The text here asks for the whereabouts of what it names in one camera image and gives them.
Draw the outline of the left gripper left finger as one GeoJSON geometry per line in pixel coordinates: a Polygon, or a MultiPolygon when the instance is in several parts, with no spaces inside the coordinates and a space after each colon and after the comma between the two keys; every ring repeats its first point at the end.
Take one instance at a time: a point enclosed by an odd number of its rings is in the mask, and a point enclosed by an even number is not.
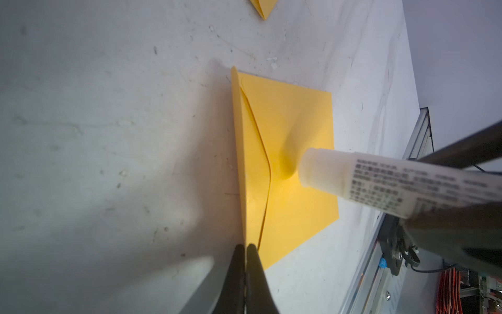
{"type": "Polygon", "coordinates": [[[237,245],[234,249],[222,290],[213,314],[243,314],[245,292],[245,248],[237,245]]]}

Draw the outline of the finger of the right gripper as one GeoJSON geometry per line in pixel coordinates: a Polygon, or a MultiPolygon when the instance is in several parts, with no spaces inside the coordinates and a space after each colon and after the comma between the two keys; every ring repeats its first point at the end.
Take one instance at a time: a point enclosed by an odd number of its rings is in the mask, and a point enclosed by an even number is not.
{"type": "Polygon", "coordinates": [[[436,166],[464,169],[501,158],[501,121],[418,159],[436,166]]]}
{"type": "Polygon", "coordinates": [[[492,277],[501,276],[501,202],[421,213],[403,228],[420,248],[492,277]]]}

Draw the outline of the white glue stick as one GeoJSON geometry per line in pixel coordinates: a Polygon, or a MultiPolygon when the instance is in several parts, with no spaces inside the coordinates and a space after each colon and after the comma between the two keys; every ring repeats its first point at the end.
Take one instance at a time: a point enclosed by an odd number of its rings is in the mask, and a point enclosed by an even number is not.
{"type": "Polygon", "coordinates": [[[501,201],[501,176],[373,154],[307,149],[298,166],[314,188],[399,218],[501,201]]]}

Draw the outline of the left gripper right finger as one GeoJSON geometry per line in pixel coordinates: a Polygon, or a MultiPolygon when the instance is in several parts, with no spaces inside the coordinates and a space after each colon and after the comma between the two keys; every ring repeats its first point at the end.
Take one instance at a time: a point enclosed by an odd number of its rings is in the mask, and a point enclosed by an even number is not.
{"type": "Polygon", "coordinates": [[[271,295],[255,244],[250,244],[247,247],[246,276],[245,304],[247,313],[278,314],[279,311],[271,295]]]}

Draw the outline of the yellow envelope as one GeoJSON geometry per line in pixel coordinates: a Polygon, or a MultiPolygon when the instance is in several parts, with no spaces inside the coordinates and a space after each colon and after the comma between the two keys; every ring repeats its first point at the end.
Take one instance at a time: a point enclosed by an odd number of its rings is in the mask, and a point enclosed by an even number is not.
{"type": "Polygon", "coordinates": [[[275,5],[277,4],[277,0],[250,0],[253,7],[256,9],[258,14],[261,16],[263,20],[267,20],[275,5]]]}
{"type": "Polygon", "coordinates": [[[329,92],[231,70],[243,236],[269,268],[339,217],[334,195],[301,185],[307,149],[333,149],[329,92]]]}

